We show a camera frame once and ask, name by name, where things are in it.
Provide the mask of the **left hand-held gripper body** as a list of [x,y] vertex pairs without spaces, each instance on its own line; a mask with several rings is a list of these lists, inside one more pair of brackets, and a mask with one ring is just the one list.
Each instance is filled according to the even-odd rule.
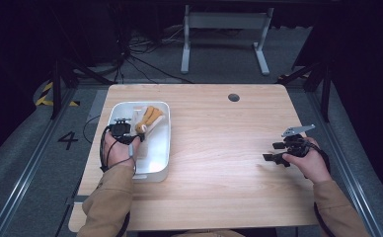
[[116,118],[114,124],[109,125],[112,137],[118,142],[131,142],[131,125],[129,118]]

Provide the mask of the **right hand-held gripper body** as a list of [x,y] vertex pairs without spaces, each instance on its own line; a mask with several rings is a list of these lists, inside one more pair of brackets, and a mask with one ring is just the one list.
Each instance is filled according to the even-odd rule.
[[296,157],[304,157],[309,152],[312,143],[306,140],[302,133],[314,128],[314,124],[289,127],[282,134],[284,147],[287,149],[287,152]]

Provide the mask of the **white plastic bin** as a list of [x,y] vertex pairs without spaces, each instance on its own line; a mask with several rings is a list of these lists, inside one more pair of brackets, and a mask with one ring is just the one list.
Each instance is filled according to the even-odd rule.
[[115,119],[129,119],[132,128],[133,113],[146,110],[148,106],[160,109],[165,118],[147,135],[137,150],[136,171],[133,180],[137,183],[161,182],[168,176],[171,142],[170,108],[164,102],[122,102],[112,109],[108,122]]

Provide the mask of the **person's left hand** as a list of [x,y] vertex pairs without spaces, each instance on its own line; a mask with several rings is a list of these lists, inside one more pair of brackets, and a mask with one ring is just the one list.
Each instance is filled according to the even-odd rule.
[[135,140],[132,144],[126,145],[116,141],[112,135],[107,132],[102,142],[102,162],[109,169],[116,166],[125,166],[131,169],[135,168],[137,150],[141,142]]

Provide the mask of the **person's right hand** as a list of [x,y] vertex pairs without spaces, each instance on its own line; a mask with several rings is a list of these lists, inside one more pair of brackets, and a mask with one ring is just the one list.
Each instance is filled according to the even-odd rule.
[[283,154],[282,158],[295,165],[303,176],[313,184],[327,182],[332,179],[322,155],[314,148],[311,148],[303,158],[287,153]]

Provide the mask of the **black metal stand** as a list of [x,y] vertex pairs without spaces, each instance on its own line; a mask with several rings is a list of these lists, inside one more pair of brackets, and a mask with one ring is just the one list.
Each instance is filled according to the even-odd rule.
[[62,96],[61,96],[61,82],[64,82],[67,88],[74,89],[78,86],[78,77],[74,70],[81,71],[89,78],[92,78],[103,85],[113,85],[114,82],[99,75],[97,72],[89,69],[87,66],[82,65],[74,60],[62,57],[57,59],[52,67],[52,119],[56,119],[62,109]]
[[297,78],[307,74],[307,79],[303,84],[305,92],[315,92],[319,86],[322,86],[320,114],[325,122],[329,122],[329,101],[331,93],[331,70],[328,64],[316,62],[289,74],[280,75],[276,83],[286,85]]

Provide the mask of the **yellow black hazard tape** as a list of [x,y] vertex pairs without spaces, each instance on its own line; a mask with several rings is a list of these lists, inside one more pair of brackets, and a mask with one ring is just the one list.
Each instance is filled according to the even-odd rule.
[[[36,106],[53,106],[54,102],[53,100],[48,100],[46,97],[49,94],[49,91],[52,89],[53,82],[49,81],[44,86],[43,90],[41,91],[38,99],[35,102]],[[81,103],[79,101],[71,101],[69,103],[69,106],[71,107],[78,107]]]

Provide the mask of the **aluminium floor rail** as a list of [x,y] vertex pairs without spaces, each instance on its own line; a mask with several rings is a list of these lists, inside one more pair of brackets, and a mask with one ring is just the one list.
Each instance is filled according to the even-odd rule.
[[366,229],[372,237],[383,237],[383,226],[367,196],[368,185],[374,185],[374,178],[368,174],[365,153],[340,98],[335,92],[331,93],[328,120],[325,120],[318,93],[296,88],[287,92],[301,123],[315,125],[307,135],[315,138],[330,156],[331,173],[359,213]]
[[70,101],[73,99],[75,89],[67,89],[62,96],[60,106],[62,109],[54,116],[54,119],[48,118],[45,129],[43,130],[40,139],[36,143],[36,148],[28,160],[25,169],[17,179],[7,201],[3,205],[0,212],[0,237],[4,236],[7,228],[10,225],[21,201],[23,200],[45,153],[46,146],[50,143],[53,133],[60,123],[63,114],[65,113]]

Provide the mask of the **white metal desk frame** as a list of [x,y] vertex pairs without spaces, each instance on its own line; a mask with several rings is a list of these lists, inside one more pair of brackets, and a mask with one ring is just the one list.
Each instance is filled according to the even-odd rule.
[[191,59],[190,29],[233,29],[258,30],[261,37],[253,43],[253,50],[263,75],[269,75],[268,64],[263,52],[273,8],[261,13],[227,13],[227,12],[195,12],[190,5],[185,6],[184,14],[184,47],[181,73],[188,74]]

